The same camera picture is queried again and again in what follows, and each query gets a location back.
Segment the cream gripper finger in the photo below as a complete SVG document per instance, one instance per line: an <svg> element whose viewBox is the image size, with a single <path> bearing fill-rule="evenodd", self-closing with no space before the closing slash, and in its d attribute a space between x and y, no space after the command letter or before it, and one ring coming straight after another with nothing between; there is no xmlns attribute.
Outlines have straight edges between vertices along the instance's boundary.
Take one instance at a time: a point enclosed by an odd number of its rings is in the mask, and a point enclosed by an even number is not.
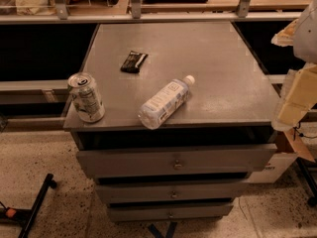
<svg viewBox="0 0 317 238"><path fill-rule="evenodd" d="M288 47L293 45L293 40L295 36L295 32L297 30L298 20L295 19L291 23L289 23L285 28L280 30L277 34L275 34L271 42L279 47Z"/></svg>
<svg viewBox="0 0 317 238"><path fill-rule="evenodd" d="M317 64L307 63L300 70L290 69L283 81L280 99L271 126L276 131L295 127L317 103Z"/></svg>

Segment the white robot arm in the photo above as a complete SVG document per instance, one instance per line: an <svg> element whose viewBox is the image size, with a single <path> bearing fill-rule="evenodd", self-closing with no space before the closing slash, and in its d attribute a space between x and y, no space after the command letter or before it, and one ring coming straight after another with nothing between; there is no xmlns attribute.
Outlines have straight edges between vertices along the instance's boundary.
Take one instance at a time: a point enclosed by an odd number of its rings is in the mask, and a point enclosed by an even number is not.
<svg viewBox="0 0 317 238"><path fill-rule="evenodd" d="M294 55L305 61L300 70L288 71L271 121L274 130L288 131L317 103L317 1L275 34L271 42L280 47L293 46Z"/></svg>

